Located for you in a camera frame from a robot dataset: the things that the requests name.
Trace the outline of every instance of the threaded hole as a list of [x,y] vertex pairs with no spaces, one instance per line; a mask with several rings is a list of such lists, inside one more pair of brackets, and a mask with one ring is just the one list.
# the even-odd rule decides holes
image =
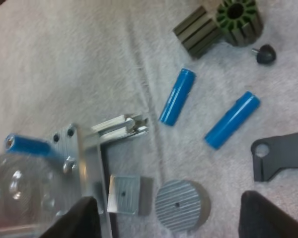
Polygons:
[[53,136],[53,141],[56,143],[60,140],[60,136],[56,133],[54,136]]

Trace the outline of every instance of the black metal bracket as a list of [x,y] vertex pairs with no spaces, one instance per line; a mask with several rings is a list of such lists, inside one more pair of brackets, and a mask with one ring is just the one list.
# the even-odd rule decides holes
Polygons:
[[[258,153],[258,146],[269,148],[266,155]],[[254,180],[269,181],[280,170],[298,168],[298,133],[256,140],[251,146]]]

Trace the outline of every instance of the blue plastic tube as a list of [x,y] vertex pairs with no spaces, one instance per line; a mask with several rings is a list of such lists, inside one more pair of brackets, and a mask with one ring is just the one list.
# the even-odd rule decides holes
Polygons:
[[246,92],[204,139],[213,148],[219,149],[259,106],[260,100],[251,92]]
[[181,109],[188,97],[195,80],[195,73],[188,69],[181,69],[180,74],[170,93],[168,101],[161,113],[159,120],[169,126],[173,126],[180,115]]

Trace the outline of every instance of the gray cloth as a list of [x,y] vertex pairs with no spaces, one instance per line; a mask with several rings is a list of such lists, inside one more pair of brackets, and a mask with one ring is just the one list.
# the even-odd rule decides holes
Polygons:
[[[10,132],[44,137],[78,122],[95,125],[124,113],[145,113],[150,133],[108,149],[115,174],[154,178],[154,195],[170,179],[203,185],[212,200],[195,233],[172,235],[146,217],[118,216],[121,238],[235,238],[240,197],[255,189],[298,220],[298,170],[254,183],[251,143],[298,132],[298,0],[260,0],[265,30],[254,44],[272,44],[278,61],[259,66],[251,46],[215,45],[191,61],[172,33],[199,4],[219,0],[8,0],[0,7],[0,152]],[[158,117],[182,66],[196,83],[175,127]],[[261,107],[218,151],[207,131],[245,91]]]

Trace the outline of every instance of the square metal block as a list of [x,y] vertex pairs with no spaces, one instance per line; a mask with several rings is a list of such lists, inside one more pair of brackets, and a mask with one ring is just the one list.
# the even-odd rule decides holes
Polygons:
[[140,176],[111,176],[107,212],[138,215]]

